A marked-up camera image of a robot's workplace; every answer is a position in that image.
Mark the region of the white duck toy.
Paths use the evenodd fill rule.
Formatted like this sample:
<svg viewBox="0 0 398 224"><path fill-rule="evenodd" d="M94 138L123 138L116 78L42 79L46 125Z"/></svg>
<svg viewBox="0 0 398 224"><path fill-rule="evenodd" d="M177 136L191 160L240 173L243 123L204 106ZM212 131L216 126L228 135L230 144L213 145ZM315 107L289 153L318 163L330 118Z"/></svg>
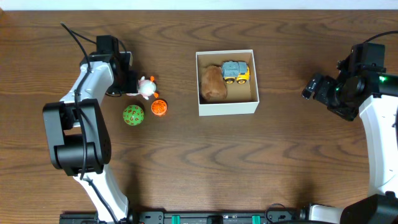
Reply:
<svg viewBox="0 0 398 224"><path fill-rule="evenodd" d="M142 76L138 80L137 93L127 93L127 95L128 96L142 95L142 97L146 100L148 100L150 96L158 98L159 93L157 92L155 77L150 76L149 79L146 79L145 76Z"/></svg>

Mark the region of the green number ball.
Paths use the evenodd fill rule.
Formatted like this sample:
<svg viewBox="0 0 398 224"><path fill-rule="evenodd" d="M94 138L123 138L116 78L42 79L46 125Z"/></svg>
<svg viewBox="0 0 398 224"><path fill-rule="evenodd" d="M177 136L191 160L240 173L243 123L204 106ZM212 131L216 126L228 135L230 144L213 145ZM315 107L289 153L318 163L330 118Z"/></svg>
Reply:
<svg viewBox="0 0 398 224"><path fill-rule="evenodd" d="M123 111L123 120L130 126L141 124L144 116L144 110L138 105L129 105Z"/></svg>

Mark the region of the orange round spinner toy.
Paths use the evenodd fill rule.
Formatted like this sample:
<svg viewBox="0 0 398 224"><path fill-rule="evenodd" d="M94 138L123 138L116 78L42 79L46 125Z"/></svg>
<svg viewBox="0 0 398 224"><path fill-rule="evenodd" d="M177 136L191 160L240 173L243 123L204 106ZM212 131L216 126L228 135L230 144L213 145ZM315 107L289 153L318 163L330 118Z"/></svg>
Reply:
<svg viewBox="0 0 398 224"><path fill-rule="evenodd" d="M167 112L167 103L164 100L155 100L150 108L154 115L163 116Z"/></svg>

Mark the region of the yellow grey toy truck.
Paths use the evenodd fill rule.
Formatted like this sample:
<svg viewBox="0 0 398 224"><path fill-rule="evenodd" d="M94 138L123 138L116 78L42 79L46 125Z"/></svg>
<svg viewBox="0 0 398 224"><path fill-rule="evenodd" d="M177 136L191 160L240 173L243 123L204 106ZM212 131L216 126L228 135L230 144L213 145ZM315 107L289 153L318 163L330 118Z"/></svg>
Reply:
<svg viewBox="0 0 398 224"><path fill-rule="evenodd" d="M223 80L226 84L245 84L251 78L250 69L246 62L229 61L221 66Z"/></svg>

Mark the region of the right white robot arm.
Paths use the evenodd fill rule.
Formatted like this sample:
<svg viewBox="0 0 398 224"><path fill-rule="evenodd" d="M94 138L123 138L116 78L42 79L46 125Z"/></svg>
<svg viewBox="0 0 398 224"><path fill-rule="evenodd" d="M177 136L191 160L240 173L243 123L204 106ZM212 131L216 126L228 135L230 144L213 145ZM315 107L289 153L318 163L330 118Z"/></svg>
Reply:
<svg viewBox="0 0 398 224"><path fill-rule="evenodd" d="M397 77L362 72L345 80L316 74L302 91L347 121L361 118L369 159L369 195L397 193Z"/></svg>

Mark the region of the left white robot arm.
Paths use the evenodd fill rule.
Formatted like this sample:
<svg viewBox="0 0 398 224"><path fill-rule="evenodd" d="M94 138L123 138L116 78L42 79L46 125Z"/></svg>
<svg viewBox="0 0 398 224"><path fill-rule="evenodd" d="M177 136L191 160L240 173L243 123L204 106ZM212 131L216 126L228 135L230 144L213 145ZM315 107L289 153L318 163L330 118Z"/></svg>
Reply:
<svg viewBox="0 0 398 224"><path fill-rule="evenodd" d="M111 140L100 104L108 93L136 89L131 65L130 52L93 52L81 61L71 90L43 108L52 165L84 188L101 223L128 221L129 200L109 166Z"/></svg>

